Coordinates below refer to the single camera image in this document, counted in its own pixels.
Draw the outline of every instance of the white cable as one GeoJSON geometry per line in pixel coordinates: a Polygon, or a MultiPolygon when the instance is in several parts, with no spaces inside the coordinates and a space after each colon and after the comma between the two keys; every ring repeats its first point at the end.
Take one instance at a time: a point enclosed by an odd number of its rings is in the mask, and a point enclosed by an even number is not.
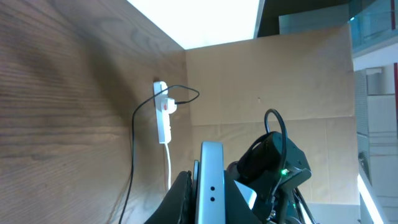
{"type": "Polygon", "coordinates": [[[171,186],[172,186],[172,163],[170,161],[170,151],[169,151],[169,146],[167,145],[167,143],[164,144],[164,146],[166,147],[166,154],[167,154],[167,165],[169,167],[169,173],[168,173],[168,181],[167,181],[167,188],[170,190],[171,186]]]}

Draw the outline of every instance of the power strip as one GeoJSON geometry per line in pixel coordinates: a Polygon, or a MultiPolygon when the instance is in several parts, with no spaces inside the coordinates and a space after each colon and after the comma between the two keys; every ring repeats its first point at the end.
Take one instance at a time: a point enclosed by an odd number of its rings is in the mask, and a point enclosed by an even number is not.
{"type": "MultiPolygon", "coordinates": [[[[154,94],[165,89],[167,89],[166,82],[154,82],[154,94]]],[[[159,135],[159,143],[161,144],[167,144],[172,140],[169,114],[177,109],[175,100],[169,98],[168,93],[169,91],[166,90],[155,97],[157,133],[159,135]]]]}

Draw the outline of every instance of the green led light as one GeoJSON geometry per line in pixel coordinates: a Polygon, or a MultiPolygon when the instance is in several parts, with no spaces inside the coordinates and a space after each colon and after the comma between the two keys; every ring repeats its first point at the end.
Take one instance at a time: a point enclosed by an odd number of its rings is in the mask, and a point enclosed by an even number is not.
{"type": "Polygon", "coordinates": [[[288,169],[284,169],[284,170],[282,170],[282,175],[287,175],[288,173],[289,173],[289,170],[288,169]]]}

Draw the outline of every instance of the wooden wall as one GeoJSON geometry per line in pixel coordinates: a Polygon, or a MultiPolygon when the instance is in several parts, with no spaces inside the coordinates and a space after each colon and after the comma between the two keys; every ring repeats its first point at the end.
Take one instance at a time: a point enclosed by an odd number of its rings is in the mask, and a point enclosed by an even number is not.
{"type": "MultiPolygon", "coordinates": [[[[116,223],[131,115],[154,80],[187,84],[185,52],[127,1],[1,1],[0,223],[116,223]]],[[[153,103],[136,121],[126,223],[144,222],[165,195],[153,103]]],[[[170,145],[175,177],[193,164],[189,108],[172,122],[184,137],[170,145]]]]}

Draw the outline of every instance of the white ceiling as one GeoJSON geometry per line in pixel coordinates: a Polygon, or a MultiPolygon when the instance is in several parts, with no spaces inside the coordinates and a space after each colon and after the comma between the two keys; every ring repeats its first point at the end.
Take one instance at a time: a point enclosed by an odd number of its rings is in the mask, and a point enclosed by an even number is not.
{"type": "Polygon", "coordinates": [[[128,0],[184,49],[252,39],[259,0],[128,0]]]}

